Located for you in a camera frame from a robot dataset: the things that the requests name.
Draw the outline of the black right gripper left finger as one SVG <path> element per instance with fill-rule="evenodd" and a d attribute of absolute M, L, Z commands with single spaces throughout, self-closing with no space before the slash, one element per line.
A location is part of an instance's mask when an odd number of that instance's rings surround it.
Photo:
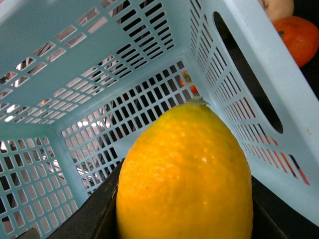
<path fill-rule="evenodd" d="M 123 162 L 50 236 L 50 239 L 117 239 L 116 197 Z"/>

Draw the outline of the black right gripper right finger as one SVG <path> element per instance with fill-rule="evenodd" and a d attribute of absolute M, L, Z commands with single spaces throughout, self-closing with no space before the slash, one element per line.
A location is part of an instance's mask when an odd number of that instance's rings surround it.
<path fill-rule="evenodd" d="M 253 239 L 318 239 L 319 228 L 252 177 Z"/>

